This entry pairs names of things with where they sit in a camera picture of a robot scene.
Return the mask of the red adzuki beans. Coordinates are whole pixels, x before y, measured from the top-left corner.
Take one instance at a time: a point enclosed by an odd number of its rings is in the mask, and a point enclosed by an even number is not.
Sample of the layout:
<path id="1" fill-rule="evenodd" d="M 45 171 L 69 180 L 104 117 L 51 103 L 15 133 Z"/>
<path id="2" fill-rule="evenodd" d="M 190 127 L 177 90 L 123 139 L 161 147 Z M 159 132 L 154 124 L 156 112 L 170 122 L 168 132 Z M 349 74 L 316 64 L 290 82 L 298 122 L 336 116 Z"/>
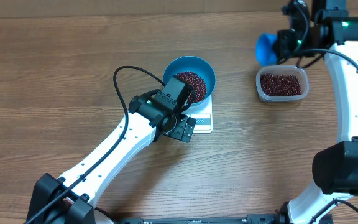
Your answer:
<path id="1" fill-rule="evenodd" d="M 300 81 L 294 75 L 261 74 L 260 86 L 268 96 L 301 95 Z"/>

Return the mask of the white digital kitchen scale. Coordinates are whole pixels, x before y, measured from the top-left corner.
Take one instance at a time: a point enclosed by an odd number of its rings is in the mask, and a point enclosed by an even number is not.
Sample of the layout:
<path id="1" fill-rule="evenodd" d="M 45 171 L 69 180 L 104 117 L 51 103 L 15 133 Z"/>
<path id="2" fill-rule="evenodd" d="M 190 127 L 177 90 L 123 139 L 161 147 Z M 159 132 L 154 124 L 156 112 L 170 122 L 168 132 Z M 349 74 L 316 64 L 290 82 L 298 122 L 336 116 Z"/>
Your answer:
<path id="1" fill-rule="evenodd" d="M 213 101 L 209 95 L 203 101 L 190 106 L 183 112 L 196 120 L 194 134 L 210 134 L 213 131 Z"/>

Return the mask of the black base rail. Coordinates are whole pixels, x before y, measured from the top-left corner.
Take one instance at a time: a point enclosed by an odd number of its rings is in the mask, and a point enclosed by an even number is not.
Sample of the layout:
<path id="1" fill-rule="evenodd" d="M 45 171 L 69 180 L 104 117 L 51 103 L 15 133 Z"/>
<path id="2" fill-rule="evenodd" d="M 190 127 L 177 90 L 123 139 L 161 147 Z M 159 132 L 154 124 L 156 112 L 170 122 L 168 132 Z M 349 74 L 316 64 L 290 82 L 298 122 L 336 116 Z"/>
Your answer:
<path id="1" fill-rule="evenodd" d="M 220 218 L 163 218 L 143 219 L 140 217 L 123 218 L 118 224 L 290 224 L 283 214 L 250 214 L 246 217 Z"/>

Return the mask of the blue metal bowl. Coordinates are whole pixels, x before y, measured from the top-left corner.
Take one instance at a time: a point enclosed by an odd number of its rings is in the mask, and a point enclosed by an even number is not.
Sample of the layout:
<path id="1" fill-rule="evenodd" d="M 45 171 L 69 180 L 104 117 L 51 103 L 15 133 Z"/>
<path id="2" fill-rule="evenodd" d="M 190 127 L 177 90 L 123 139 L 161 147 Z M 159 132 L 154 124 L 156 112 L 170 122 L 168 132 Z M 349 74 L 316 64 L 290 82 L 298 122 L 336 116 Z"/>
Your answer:
<path id="1" fill-rule="evenodd" d="M 171 77 L 185 71 L 195 72 L 205 81 L 208 91 L 205 99 L 212 94 L 216 86 L 216 74 L 212 66 L 199 57 L 184 56 L 175 59 L 165 69 L 163 81 L 168 83 Z"/>

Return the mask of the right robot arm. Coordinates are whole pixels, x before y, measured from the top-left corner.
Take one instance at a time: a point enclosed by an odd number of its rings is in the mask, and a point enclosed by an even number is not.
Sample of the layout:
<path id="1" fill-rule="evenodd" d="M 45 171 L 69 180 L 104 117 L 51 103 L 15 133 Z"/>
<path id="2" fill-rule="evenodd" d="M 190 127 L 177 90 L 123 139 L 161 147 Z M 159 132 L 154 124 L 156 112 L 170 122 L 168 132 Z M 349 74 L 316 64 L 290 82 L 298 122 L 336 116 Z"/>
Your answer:
<path id="1" fill-rule="evenodd" d="M 273 45 L 277 63 L 289 58 L 323 59 L 337 108 L 335 145 L 313 158 L 310 185 L 283 209 L 287 223 L 319 223 L 336 205 L 358 196 L 358 17 L 345 1 L 290 1 L 282 7 L 290 28 Z"/>

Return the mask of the clear plastic food container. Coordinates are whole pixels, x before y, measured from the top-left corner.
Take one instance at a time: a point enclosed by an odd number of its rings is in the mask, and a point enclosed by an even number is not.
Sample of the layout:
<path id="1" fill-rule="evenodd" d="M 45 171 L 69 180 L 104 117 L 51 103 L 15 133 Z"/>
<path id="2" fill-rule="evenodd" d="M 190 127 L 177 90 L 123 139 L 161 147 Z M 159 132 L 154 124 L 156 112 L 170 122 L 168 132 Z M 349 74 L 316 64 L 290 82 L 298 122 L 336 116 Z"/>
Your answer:
<path id="1" fill-rule="evenodd" d="M 261 74 L 272 73 L 274 75 L 294 75 L 296 76 L 301 85 L 301 95 L 296 96 L 268 96 L 260 86 Z M 256 89 L 261 101 L 269 103 L 290 102 L 303 99 L 309 91 L 309 83 L 306 72 L 303 69 L 297 68 L 294 65 L 272 65 L 261 68 L 256 76 Z"/>

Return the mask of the blue plastic measuring scoop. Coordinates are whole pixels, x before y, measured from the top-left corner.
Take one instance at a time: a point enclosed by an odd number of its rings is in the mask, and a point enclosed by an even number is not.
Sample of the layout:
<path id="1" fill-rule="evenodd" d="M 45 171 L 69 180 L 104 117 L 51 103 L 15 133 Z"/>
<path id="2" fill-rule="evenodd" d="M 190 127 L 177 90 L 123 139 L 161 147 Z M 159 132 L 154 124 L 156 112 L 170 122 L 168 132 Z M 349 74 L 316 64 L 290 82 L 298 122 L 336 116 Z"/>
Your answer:
<path id="1" fill-rule="evenodd" d="M 261 66 L 273 65 L 278 62 L 274 45 L 278 39 L 276 34 L 262 34 L 255 46 L 255 56 Z"/>

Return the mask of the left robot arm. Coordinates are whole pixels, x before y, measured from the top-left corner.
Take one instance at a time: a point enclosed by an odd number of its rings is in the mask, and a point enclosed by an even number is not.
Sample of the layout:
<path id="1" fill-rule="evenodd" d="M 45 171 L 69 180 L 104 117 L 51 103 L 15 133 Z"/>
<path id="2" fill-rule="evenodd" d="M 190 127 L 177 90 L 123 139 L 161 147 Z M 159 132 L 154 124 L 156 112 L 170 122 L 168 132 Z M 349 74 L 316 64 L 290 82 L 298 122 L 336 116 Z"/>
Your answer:
<path id="1" fill-rule="evenodd" d="M 44 174 L 35 184 L 27 223 L 113 223 L 97 209 L 102 194 L 124 166 L 161 135 L 189 142 L 195 119 L 184 114 L 195 99 L 191 85 L 172 77 L 161 90 L 135 96 L 116 129 L 59 178 Z"/>

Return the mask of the red beans in bowl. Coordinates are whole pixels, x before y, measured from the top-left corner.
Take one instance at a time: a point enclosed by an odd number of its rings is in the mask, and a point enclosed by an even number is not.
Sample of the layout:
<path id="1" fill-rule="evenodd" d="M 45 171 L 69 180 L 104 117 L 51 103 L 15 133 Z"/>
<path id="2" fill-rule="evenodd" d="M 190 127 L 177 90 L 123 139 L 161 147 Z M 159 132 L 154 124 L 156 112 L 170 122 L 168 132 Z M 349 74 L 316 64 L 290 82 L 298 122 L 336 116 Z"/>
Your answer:
<path id="1" fill-rule="evenodd" d="M 207 94 L 207 86 L 205 81 L 195 72 L 185 71 L 177 74 L 178 78 L 181 78 L 187 82 L 195 91 L 195 97 L 189 97 L 193 103 L 203 101 Z"/>

